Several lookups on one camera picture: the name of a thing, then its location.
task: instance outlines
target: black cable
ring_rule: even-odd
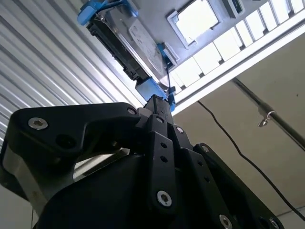
[[[284,195],[281,193],[281,191],[275,186],[275,184],[269,179],[269,177],[250,159],[248,159],[243,153],[240,151],[238,145],[235,143],[233,138],[228,134],[228,132],[220,125],[220,123],[217,121],[215,115],[212,111],[210,111],[203,103],[198,101],[198,103],[212,116],[216,124],[219,126],[219,128],[227,135],[227,137],[231,140],[233,143],[235,149],[237,150],[238,154],[246,160],[250,165],[252,165],[264,178],[265,180],[271,185],[271,187],[276,191],[276,193],[280,196],[280,198],[285,202],[285,204],[290,207],[290,209],[297,214],[303,221],[305,221],[305,217],[284,197]]]
[[[167,74],[167,80],[168,80],[168,88],[171,88],[171,79],[170,79],[168,64],[166,64],[166,74]]]
[[[32,207],[32,217],[31,217],[31,221],[30,221],[30,229],[33,228],[33,217],[34,217],[34,208]]]

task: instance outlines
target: corrugated metal wall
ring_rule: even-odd
[[[144,100],[110,53],[79,26],[81,0],[0,0],[0,145],[25,107]]]

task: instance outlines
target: white label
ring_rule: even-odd
[[[164,69],[161,52],[139,20],[135,20],[129,28],[129,33],[134,42],[136,42],[138,47],[145,54],[146,58],[151,62],[158,73],[162,75]]]

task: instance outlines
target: white wall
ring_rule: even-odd
[[[239,76],[239,79],[305,137],[305,34]],[[256,163],[295,206],[305,205],[305,153],[274,122],[264,128],[258,108],[232,83],[201,102],[211,109],[240,150]],[[265,179],[236,149],[198,103],[178,113],[175,123],[192,144],[209,145],[275,214],[289,211]]]
[[[305,208],[300,210],[301,214],[305,216]],[[302,221],[295,213],[288,213],[279,217],[285,229],[304,229],[305,222]]]
[[[0,228],[29,229],[31,227],[31,205],[0,186]]]

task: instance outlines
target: metal hook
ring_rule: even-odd
[[[267,124],[268,124],[268,121],[271,120],[270,115],[273,114],[273,113],[275,113],[275,111],[270,111],[270,112],[267,114],[266,118],[264,118],[264,119],[258,124],[258,127],[264,127],[265,125],[267,125]]]

